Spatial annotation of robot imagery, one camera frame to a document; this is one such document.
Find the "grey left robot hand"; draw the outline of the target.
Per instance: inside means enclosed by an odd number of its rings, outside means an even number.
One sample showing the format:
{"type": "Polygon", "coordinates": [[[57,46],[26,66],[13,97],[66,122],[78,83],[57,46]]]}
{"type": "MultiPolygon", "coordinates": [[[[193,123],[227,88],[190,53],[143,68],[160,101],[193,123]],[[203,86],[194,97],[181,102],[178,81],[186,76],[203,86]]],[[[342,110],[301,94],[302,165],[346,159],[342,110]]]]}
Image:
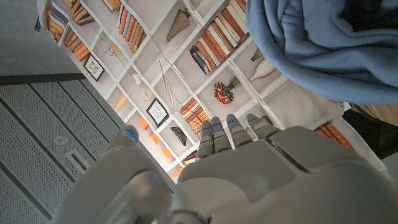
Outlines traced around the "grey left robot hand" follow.
{"type": "Polygon", "coordinates": [[[194,163],[171,189],[120,129],[77,180],[53,223],[396,223],[397,182],[309,129],[253,114],[205,121],[194,163]]]}

